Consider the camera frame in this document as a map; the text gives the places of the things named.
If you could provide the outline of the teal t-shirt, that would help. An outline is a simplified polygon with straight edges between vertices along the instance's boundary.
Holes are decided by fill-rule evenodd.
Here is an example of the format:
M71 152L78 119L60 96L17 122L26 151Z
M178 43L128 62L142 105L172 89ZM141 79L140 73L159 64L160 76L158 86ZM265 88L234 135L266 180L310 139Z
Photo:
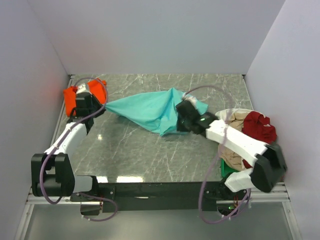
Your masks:
M184 135L185 131L177 129L176 110L183 95L184 92L172 87L166 91L144 92L120 98L107 103L105 108L160 136Z

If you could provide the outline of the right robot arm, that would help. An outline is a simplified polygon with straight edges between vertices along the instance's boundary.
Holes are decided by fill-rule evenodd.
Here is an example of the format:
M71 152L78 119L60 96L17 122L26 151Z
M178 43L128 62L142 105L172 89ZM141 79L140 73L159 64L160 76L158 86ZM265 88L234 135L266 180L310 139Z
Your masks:
M268 144L247 136L210 112L201 114L189 100L182 100L176 110L179 131L192 132L217 142L251 166L230 173L217 184L212 193L219 199L230 200L237 193L252 188L270 193L286 173L287 165L278 144Z

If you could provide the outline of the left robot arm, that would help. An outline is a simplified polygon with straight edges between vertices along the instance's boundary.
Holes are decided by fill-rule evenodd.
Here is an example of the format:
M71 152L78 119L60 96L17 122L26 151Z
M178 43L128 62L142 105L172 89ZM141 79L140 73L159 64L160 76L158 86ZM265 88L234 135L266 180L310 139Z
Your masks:
M74 193L76 177L70 157L88 135L94 118L106 110L107 83L99 78L63 90L68 117L62 134L44 153L31 158L31 189L36 197L69 197Z

